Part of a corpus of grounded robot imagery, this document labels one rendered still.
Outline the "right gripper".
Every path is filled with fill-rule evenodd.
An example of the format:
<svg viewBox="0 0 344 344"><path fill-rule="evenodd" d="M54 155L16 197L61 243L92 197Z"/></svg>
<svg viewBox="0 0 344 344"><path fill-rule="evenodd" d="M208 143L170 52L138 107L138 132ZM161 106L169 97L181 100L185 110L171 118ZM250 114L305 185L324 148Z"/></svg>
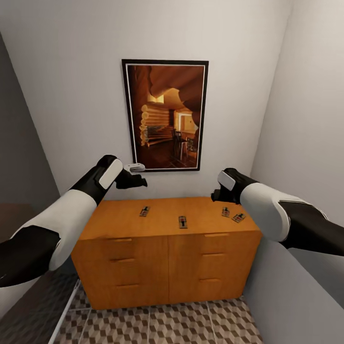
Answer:
<svg viewBox="0 0 344 344"><path fill-rule="evenodd" d="M221 189L215 189L214 193L211 195L211 199L213 202L219 201L219 202L232 202L237 203L235 199L233 199L231 196L227 196L221 192Z"/></svg>

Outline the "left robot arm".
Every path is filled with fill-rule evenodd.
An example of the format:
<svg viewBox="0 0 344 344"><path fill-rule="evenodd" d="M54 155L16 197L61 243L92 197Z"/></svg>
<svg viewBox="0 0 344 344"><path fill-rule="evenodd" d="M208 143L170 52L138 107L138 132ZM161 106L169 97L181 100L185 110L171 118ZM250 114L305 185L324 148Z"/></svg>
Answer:
<svg viewBox="0 0 344 344"><path fill-rule="evenodd" d="M147 186L141 163L105 155L86 175L42 213L0 244L0 319L47 271L68 259L86 224L113 182L117 189Z"/></svg>

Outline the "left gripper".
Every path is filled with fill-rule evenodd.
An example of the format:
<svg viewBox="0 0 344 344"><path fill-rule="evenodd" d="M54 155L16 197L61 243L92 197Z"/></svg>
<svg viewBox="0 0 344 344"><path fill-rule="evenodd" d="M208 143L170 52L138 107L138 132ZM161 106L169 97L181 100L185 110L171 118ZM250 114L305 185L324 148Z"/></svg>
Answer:
<svg viewBox="0 0 344 344"><path fill-rule="evenodd" d="M141 187L142 185L147 186L146 180L141 178L140 174L132 175L128 173L128 179L124 183L116 183L117 189L127 189Z"/></svg>

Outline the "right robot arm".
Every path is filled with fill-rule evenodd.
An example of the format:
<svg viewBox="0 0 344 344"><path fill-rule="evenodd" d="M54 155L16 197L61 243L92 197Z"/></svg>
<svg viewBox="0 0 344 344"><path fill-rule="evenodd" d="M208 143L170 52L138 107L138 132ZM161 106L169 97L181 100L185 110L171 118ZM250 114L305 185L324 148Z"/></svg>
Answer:
<svg viewBox="0 0 344 344"><path fill-rule="evenodd" d="M280 242L344 309L344 227L312 204L225 169L213 202L240 204L265 237Z"/></svg>

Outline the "mousetrap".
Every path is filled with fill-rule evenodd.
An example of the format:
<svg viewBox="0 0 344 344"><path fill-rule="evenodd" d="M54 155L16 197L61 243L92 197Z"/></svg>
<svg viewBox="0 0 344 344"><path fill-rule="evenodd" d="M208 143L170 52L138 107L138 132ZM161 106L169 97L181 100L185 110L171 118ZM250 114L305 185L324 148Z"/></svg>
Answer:
<svg viewBox="0 0 344 344"><path fill-rule="evenodd" d="M178 216L179 217L179 226L180 229L182 228L188 228L187 226L187 221L186 221L186 216Z"/></svg>
<svg viewBox="0 0 344 344"><path fill-rule="evenodd" d="M139 216L147 216L150 208L149 206L144 206Z"/></svg>
<svg viewBox="0 0 344 344"><path fill-rule="evenodd" d="M229 217L229 214L230 214L230 208L224 206L222 209L222 216Z"/></svg>
<svg viewBox="0 0 344 344"><path fill-rule="evenodd" d="M232 218L233 221L237 222L237 223L240 223L243 219L246 218L246 215L243 214L242 212L240 212L239 214L237 214L236 216L234 216Z"/></svg>

